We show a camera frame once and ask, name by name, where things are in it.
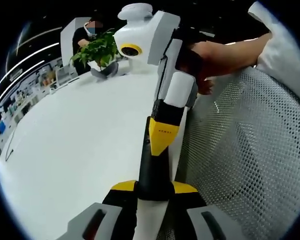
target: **white sleeve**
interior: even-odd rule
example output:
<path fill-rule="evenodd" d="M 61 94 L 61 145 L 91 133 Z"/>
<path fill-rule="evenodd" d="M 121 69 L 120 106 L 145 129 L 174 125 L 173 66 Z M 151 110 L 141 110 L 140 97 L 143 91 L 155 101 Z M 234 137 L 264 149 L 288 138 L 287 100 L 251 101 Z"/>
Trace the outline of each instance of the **white sleeve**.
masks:
<path fill-rule="evenodd" d="M 295 39 L 259 2 L 255 2 L 248 13 L 272 33 L 256 68 L 285 84 L 300 98 L 300 49 Z"/>

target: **face mask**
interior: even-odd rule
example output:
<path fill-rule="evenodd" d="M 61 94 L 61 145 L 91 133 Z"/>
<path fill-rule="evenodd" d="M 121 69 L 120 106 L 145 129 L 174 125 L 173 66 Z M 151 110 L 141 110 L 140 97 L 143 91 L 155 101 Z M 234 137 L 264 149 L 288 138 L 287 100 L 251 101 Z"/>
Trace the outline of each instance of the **face mask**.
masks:
<path fill-rule="evenodd" d="M 95 37 L 97 35 L 96 34 L 96 28 L 95 27 L 86 28 L 87 24 L 88 24 L 88 22 L 84 24 L 83 28 L 86 31 L 86 33 L 88 34 L 88 37 Z"/>

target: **white tabletop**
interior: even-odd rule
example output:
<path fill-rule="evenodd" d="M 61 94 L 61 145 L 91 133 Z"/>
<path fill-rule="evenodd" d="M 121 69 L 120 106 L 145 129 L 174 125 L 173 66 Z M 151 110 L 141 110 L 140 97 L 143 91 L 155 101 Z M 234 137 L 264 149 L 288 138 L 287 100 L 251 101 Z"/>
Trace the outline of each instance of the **white tabletop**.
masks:
<path fill-rule="evenodd" d="M 58 238 L 69 220 L 101 203 L 113 185 L 138 179 L 157 80 L 153 71 L 97 83 L 88 72 L 21 119 L 0 157 L 0 184 L 32 239 Z M 185 116 L 170 148 L 173 178 Z M 10 141 L 13 153 L 5 161 Z M 166 202 L 139 201 L 135 240 L 156 239 L 166 207 Z"/>

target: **black ceiling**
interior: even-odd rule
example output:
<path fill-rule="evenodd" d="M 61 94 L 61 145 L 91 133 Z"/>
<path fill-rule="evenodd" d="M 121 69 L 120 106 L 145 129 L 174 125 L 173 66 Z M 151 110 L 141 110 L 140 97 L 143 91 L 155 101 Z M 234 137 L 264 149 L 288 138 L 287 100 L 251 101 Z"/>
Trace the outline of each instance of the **black ceiling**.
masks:
<path fill-rule="evenodd" d="M 154 12 L 163 10 L 181 16 L 181 24 L 189 31 L 188 35 L 193 41 L 196 39 L 195 36 L 201 35 L 199 31 L 215 34 L 214 38 L 202 39 L 219 43 L 251 39 L 267 31 L 261 23 L 248 15 L 248 8 L 254 2 L 253 0 L 192 0 L 174 1 L 173 4 L 166 0 L 145 2 L 152 4 Z M 70 2 L 32 2 L 27 6 L 29 10 L 26 10 L 22 4 L 13 7 L 11 16 L 14 16 L 15 22 L 9 29 L 8 38 L 4 36 L 5 45 L 0 52 L 0 79 L 6 69 L 9 70 L 28 55 L 51 44 L 59 43 L 62 28 L 73 18 L 90 17 L 97 12 L 103 14 L 104 23 L 112 27 L 119 22 L 117 14 L 121 8 L 135 1 L 68 3 Z M 31 57 L 20 67 L 26 70 L 41 60 L 48 62 L 60 56 L 60 46 L 54 46 Z M 0 94 L 9 84 L 10 81 L 7 79 L 2 82 Z"/>

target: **camera lens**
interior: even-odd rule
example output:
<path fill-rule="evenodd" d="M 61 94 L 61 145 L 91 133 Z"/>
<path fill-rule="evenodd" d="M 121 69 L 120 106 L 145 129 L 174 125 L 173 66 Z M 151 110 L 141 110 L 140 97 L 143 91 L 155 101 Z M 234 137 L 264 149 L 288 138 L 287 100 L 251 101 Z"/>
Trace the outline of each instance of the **camera lens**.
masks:
<path fill-rule="evenodd" d="M 138 50 L 128 46 L 121 48 L 121 51 L 123 52 L 123 54 L 130 57 L 137 56 L 139 54 Z"/>

